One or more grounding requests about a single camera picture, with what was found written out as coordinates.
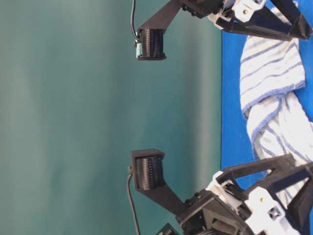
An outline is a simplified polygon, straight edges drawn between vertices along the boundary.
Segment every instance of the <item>blue table surface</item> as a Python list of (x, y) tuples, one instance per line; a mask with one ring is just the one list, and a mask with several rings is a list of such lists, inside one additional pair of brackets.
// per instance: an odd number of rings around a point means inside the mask
[[(299, 9), (313, 26), (313, 1), (298, 0)], [(222, 75), (222, 169), (236, 164), (253, 161), (251, 144), (246, 132), (239, 101), (239, 69), (246, 36), (223, 32), (223, 75)], [(313, 120), (313, 36), (308, 41), (300, 40), (300, 54), (306, 72), (305, 88), (297, 94), (310, 120)], [(259, 175), (239, 180), (243, 188), (255, 182)], [(313, 213), (311, 213), (311, 234), (313, 235)]]

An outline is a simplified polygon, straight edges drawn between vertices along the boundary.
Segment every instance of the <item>striped towel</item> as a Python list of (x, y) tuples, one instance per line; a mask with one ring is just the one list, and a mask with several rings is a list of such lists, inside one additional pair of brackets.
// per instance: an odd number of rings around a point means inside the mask
[[(288, 20), (272, 9), (282, 21)], [(240, 102), (255, 158), (291, 153), (297, 165), (313, 160), (313, 129), (293, 90), (305, 86), (299, 40), (249, 36), (240, 68)], [(303, 182), (279, 194), (286, 206)]]

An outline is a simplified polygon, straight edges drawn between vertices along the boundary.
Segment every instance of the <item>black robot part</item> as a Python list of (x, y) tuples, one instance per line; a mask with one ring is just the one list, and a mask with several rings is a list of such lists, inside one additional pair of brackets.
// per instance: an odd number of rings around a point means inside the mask
[[(265, 159), (258, 162), (227, 167), (216, 178), (224, 190), (242, 204), (237, 212), (211, 191), (202, 190), (184, 203), (167, 186), (163, 178), (164, 153), (156, 149), (132, 152), (134, 187), (159, 205), (176, 215), (185, 235), (254, 235), (245, 221), (251, 211), (245, 204), (257, 187), (266, 189), (285, 210), (286, 219), (302, 235), (310, 235), (309, 213), (313, 205), (313, 163), (296, 166), (292, 155)], [(236, 179), (258, 172), (269, 172), (247, 190), (240, 188)], [(307, 179), (304, 186), (285, 208), (277, 193)], [(178, 235), (169, 225), (157, 233)]]
[(237, 34), (246, 34), (257, 37), (290, 41), (292, 38), (307, 40), (312, 34), (312, 28), (294, 5), (292, 0), (271, 0), (280, 12), (289, 20), (290, 23), (282, 22), (267, 7), (255, 11), (252, 18), (244, 23), (235, 17), (231, 7), (224, 8), (223, 0), (170, 0), (151, 18), (142, 24), (137, 34), (134, 31), (134, 6), (131, 15), (132, 31), (136, 38), (135, 45), (141, 43), (138, 60), (164, 60), (163, 35), (176, 14), (182, 8), (192, 16), (198, 18), (206, 17), (210, 14), (221, 14), (216, 24), (224, 31)]

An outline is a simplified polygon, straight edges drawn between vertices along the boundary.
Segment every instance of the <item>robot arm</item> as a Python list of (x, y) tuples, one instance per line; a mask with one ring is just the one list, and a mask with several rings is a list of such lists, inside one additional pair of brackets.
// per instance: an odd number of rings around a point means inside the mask
[(289, 23), (282, 22), (266, 6), (267, 0), (170, 0), (149, 20), (134, 30), (138, 60), (164, 60), (163, 35), (182, 8), (192, 16), (208, 17), (216, 27), (230, 33), (290, 41), (309, 39), (312, 29), (292, 0), (271, 0)]
[[(313, 199), (313, 163), (295, 166), (292, 155), (232, 166), (217, 172), (207, 189), (185, 203), (163, 179), (164, 153), (132, 152), (134, 186), (172, 212), (185, 235), (310, 235)], [(247, 190), (236, 178), (270, 171)], [(287, 207), (277, 197), (281, 190), (306, 180)], [(157, 235), (178, 235), (166, 224)]]

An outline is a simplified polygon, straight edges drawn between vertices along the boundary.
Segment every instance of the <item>blue stripe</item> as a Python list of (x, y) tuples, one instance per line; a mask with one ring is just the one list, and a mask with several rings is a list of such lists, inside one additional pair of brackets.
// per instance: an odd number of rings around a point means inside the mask
[(255, 57), (259, 56), (259, 55), (262, 55), (262, 54), (264, 54), (264, 53), (266, 53), (266, 52), (268, 52), (268, 51), (270, 51), (270, 50), (272, 50), (272, 49), (274, 49), (274, 48), (276, 48), (276, 47), (279, 47), (279, 46), (280, 46), (281, 44), (283, 44), (284, 42), (285, 42), (285, 41), (281, 41), (281, 42), (279, 42), (279, 43), (277, 43), (277, 44), (275, 44), (275, 45), (272, 45), (271, 47), (268, 47), (268, 48), (266, 48), (266, 49), (264, 49), (264, 50), (262, 50), (262, 51), (260, 51), (260, 52), (258, 52), (258, 53), (256, 53), (256, 54), (254, 54), (254, 55), (251, 55), (251, 56), (249, 56), (249, 57), (243, 59), (243, 60), (241, 61), (241, 64), (243, 64), (244, 62), (246, 62), (246, 61), (248, 61), (248, 60), (251, 60), (251, 59), (253, 59), (253, 58), (255, 58)]
[(284, 136), (283, 137), (283, 141), (285, 143), (285, 145), (288, 147), (288, 149), (290, 149), (292, 152), (294, 152), (296, 155), (298, 155), (302, 160), (304, 160), (305, 162), (310, 162), (310, 159), (304, 157), (301, 153), (299, 153), (297, 150), (295, 150), (285, 139)]
[(266, 129), (267, 129), (270, 133), (272, 133), (273, 135), (276, 136), (276, 140), (277, 140), (277, 142), (279, 143), (279, 145), (280, 145), (280, 147), (282, 148), (282, 150), (284, 151), (284, 154), (287, 154), (287, 151), (286, 151), (286, 149), (285, 149), (285, 147), (284, 147), (284, 145), (283, 145), (281, 139), (280, 139), (279, 136), (276, 134), (276, 132), (275, 132), (272, 128), (270, 128), (269, 126), (267, 126)]
[(297, 84), (292, 84), (292, 85), (289, 85), (289, 86), (286, 86), (286, 87), (282, 87), (282, 88), (270, 90), (270, 91), (264, 93), (263, 95), (257, 97), (257, 98), (254, 99), (253, 101), (249, 102), (247, 105), (245, 105), (245, 106), (242, 108), (242, 113), (243, 113), (243, 115), (244, 115), (245, 111), (246, 111), (248, 108), (250, 108), (251, 106), (255, 105), (256, 103), (259, 103), (261, 100), (265, 99), (265, 98), (268, 97), (268, 96), (275, 95), (275, 94), (287, 93), (287, 92), (293, 91), (293, 90), (295, 90), (295, 89), (298, 89), (298, 88), (301, 88), (301, 87), (304, 87), (304, 86), (305, 86), (305, 81), (302, 80), (302, 81), (300, 81), (300, 82), (297, 83)]
[(257, 135), (257, 133), (260, 132), (260, 130), (266, 125), (268, 124), (268, 122), (277, 114), (277, 112), (280, 110), (281, 108), (281, 100), (279, 99), (279, 104), (277, 105), (277, 108), (269, 113), (262, 121), (261, 123), (252, 131), (251, 134), (251, 142), (254, 143), (255, 141), (255, 137)]
[(282, 75), (285, 75), (286, 73), (290, 72), (292, 69), (298, 67), (298, 66), (301, 66), (302, 65), (302, 62), (298, 62), (296, 63), (295, 65), (291, 66), (290, 68), (288, 68), (286, 71), (284, 71), (283, 73), (281, 74), (271, 74), (271, 75), (268, 75), (266, 76), (265, 78), (262, 79), (261, 82), (259, 82), (258, 84), (254, 85), (253, 87), (250, 87), (248, 88), (247, 90), (245, 90), (244, 92), (242, 92), (240, 94), (240, 96), (243, 96), (245, 93), (247, 93), (248, 91), (251, 91), (252, 89), (256, 88), (257, 86), (259, 86), (262, 82), (264, 82), (266, 79), (270, 78), (270, 77), (280, 77)]
[(279, 99), (283, 99), (285, 98), (285, 94), (276, 94), (275, 97)]
[[(299, 52), (299, 45), (296, 43), (296, 42), (293, 42), (291, 45), (295, 45), (295, 48), (297, 48), (297, 51)], [(280, 54), (282, 51), (281, 50), (278, 50), (276, 51), (274, 54), (270, 55), (270, 56), (275, 56), (275, 55), (278, 55)]]
[(272, 157), (276, 157), (276, 154), (274, 154), (273, 152), (269, 151), (267, 148), (265, 148), (264, 146), (261, 145), (261, 148), (263, 149), (264, 152), (266, 152), (267, 154), (271, 155)]
[(267, 66), (267, 65), (270, 65), (270, 64), (273, 64), (273, 63), (277, 63), (277, 62), (279, 62), (279, 61), (282, 61), (282, 60), (285, 58), (285, 56), (287, 55), (287, 53), (288, 53), (293, 47), (296, 47), (296, 48), (297, 48), (296, 43), (293, 43), (293, 44), (290, 45), (290, 47), (288, 48), (288, 50), (286, 51), (286, 53), (285, 53), (285, 55), (284, 55), (283, 57), (281, 57), (281, 58), (279, 58), (279, 59), (276, 59), (276, 60), (272, 60), (272, 61), (267, 62), (266, 64), (262, 65), (262, 66), (261, 66), (260, 68), (258, 68), (257, 70), (255, 70), (255, 71), (253, 71), (253, 72), (251, 72), (251, 73), (249, 73), (249, 74), (243, 76), (242, 78), (240, 78), (240, 81), (244, 80), (244, 79), (247, 78), (247, 77), (250, 77), (251, 75), (254, 75), (256, 72), (258, 72), (260, 69), (264, 68), (264, 67)]
[(252, 49), (252, 48), (256, 48), (257, 46), (262, 45), (262, 44), (264, 44), (264, 43), (267, 42), (267, 41), (270, 41), (270, 40), (264, 38), (264, 39), (258, 41), (257, 43), (254, 43), (254, 44), (248, 46), (248, 47), (245, 49), (245, 51), (248, 51), (248, 50), (250, 50), (250, 49)]
[(290, 112), (290, 107), (289, 107), (289, 104), (288, 104), (286, 98), (285, 98), (285, 103), (286, 103), (286, 107), (287, 107), (288, 111)]

